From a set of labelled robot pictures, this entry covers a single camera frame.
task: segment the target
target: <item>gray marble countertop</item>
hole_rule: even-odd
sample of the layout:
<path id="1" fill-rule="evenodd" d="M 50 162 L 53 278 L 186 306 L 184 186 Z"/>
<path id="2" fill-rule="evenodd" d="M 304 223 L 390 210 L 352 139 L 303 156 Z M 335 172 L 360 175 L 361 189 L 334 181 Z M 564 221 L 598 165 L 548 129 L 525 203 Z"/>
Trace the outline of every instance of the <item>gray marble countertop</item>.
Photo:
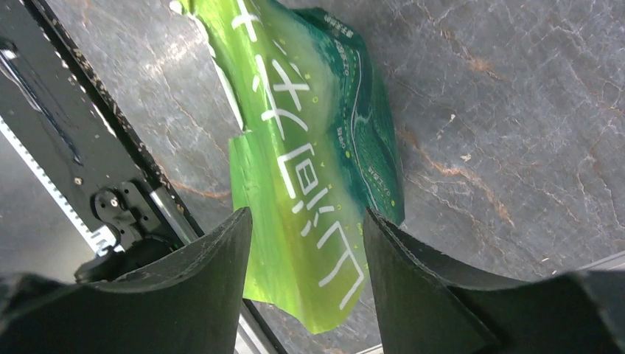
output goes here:
<path id="1" fill-rule="evenodd" d="M 201 35 L 167 0 L 49 0 L 205 231 L 231 213 L 239 129 Z M 366 39 L 404 165 L 406 229 L 473 266 L 538 279 L 625 250 L 625 3 L 285 1 Z M 367 290 L 311 336 L 260 305 L 290 353 L 378 344 Z"/>

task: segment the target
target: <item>gray surface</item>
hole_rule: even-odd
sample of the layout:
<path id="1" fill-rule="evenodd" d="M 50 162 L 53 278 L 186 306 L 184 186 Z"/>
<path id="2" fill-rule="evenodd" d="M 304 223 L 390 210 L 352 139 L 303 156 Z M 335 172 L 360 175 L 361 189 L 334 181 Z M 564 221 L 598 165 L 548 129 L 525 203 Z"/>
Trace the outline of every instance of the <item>gray surface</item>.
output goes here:
<path id="1" fill-rule="evenodd" d="M 238 129 L 199 33 L 167 0 L 50 2 L 200 225 L 216 226 Z M 368 41 L 411 234 L 525 280 L 625 250 L 622 1 L 288 3 L 321 5 Z M 355 353 L 379 341 L 372 307 L 366 292 L 319 336 L 261 311 L 291 353 Z"/>
<path id="2" fill-rule="evenodd" d="M 0 135 L 0 273 L 74 282 L 94 253 L 26 163 Z"/>

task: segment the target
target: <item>plastic bag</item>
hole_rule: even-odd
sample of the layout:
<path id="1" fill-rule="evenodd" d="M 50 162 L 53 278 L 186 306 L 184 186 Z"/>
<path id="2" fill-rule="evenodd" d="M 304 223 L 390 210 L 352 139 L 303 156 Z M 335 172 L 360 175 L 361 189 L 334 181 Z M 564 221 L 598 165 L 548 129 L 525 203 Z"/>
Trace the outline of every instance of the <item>plastic bag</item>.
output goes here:
<path id="1" fill-rule="evenodd" d="M 244 132 L 230 141 L 234 208 L 254 217 L 244 297 L 331 330 L 368 276 L 365 208 L 404 218 L 391 112 L 363 39 L 321 9 L 181 3 Z"/>

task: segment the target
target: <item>marble surface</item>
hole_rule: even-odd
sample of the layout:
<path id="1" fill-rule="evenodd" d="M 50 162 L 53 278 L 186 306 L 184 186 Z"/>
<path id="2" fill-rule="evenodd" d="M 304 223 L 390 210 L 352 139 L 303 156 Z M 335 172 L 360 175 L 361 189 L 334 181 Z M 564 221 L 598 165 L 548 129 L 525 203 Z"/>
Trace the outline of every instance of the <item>marble surface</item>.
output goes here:
<path id="1" fill-rule="evenodd" d="M 231 212 L 239 131 L 209 51 L 167 0 L 49 0 L 205 231 Z M 405 228 L 473 266 L 524 280 L 625 250 L 625 3 L 286 0 L 366 39 L 388 88 Z M 379 343 L 366 291 L 310 336 L 260 310 L 290 353 Z"/>

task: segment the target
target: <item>green plastic bag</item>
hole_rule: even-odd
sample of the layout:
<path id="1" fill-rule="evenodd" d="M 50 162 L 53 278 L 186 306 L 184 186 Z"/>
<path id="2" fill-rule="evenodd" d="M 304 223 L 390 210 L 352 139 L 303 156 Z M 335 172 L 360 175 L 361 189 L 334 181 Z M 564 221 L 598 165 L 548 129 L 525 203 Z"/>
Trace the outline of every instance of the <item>green plastic bag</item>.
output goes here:
<path id="1" fill-rule="evenodd" d="M 244 132 L 230 141 L 234 208 L 254 217 L 244 297 L 277 305 L 312 333 L 331 330 L 368 276 L 365 208 L 404 218 L 383 83 L 362 38 L 321 9 L 182 5 L 206 29 Z"/>

